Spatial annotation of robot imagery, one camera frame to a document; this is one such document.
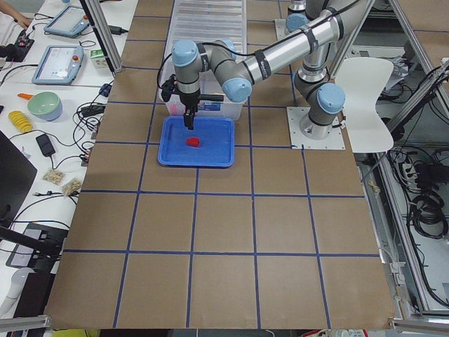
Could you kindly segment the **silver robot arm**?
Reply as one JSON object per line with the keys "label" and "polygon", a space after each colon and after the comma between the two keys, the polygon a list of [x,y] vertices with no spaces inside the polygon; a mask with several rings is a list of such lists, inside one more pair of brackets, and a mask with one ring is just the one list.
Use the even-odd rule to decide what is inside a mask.
{"label": "silver robot arm", "polygon": [[310,21],[307,24],[240,62],[235,61],[234,51],[224,41],[179,40],[172,47],[174,83],[164,84],[164,88],[180,97],[185,106],[184,124],[192,130],[199,102],[209,99],[201,94],[200,73],[211,71],[224,95],[234,103],[243,103],[251,95],[254,84],[302,60],[295,75],[295,87],[310,105],[316,105],[316,90],[324,84],[327,75],[325,47],[353,32],[361,23],[367,5],[367,1],[308,1],[305,13]]}

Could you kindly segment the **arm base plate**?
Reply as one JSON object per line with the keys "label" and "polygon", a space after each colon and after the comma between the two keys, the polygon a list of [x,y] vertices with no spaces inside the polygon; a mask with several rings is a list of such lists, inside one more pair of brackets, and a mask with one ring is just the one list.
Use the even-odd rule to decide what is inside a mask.
{"label": "arm base plate", "polygon": [[275,19],[276,40],[280,41],[300,27],[300,20],[295,18]]}
{"label": "arm base plate", "polygon": [[319,126],[309,118],[309,107],[287,107],[290,147],[296,150],[345,150],[342,129],[335,116],[332,124]]}

